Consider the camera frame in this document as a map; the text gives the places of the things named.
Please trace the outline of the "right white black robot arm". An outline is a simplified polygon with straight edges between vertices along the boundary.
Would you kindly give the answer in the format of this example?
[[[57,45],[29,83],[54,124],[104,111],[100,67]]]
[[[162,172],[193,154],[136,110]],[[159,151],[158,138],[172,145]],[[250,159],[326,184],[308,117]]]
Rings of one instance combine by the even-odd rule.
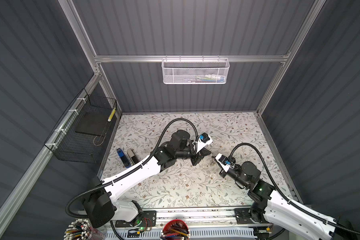
[[[332,224],[336,220],[283,197],[274,186],[260,179],[259,171],[252,162],[241,166],[221,156],[216,162],[221,167],[220,176],[229,176],[240,189],[248,190],[254,201],[249,217],[255,223],[266,221],[292,232],[305,240],[356,240],[354,233],[342,230]]]

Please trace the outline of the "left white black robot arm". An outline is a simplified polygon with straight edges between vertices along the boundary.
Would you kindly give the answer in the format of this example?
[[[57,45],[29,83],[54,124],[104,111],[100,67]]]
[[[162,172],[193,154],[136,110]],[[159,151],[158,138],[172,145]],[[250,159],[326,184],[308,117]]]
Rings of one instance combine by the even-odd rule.
[[[204,157],[211,154],[206,147],[212,138],[202,133],[195,141],[190,134],[178,130],[169,141],[159,145],[145,159],[127,170],[106,178],[100,190],[90,193],[83,201],[84,209],[94,228],[104,226],[110,221],[122,221],[130,226],[138,226],[144,212],[136,201],[122,201],[120,197],[145,179],[155,176],[172,167],[178,159],[189,159],[196,166]]]

